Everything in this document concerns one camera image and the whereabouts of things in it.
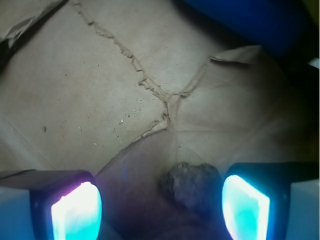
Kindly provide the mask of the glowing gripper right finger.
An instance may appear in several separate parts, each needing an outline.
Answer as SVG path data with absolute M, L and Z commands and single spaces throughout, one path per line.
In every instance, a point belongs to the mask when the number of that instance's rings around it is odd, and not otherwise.
M 319 163 L 235 163 L 221 203 L 233 240 L 318 240 Z

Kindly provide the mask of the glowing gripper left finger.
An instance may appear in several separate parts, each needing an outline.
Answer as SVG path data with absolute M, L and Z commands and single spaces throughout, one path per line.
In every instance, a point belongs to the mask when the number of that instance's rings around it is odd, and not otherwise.
M 0 173 L 2 240 L 95 240 L 102 197 L 86 170 Z

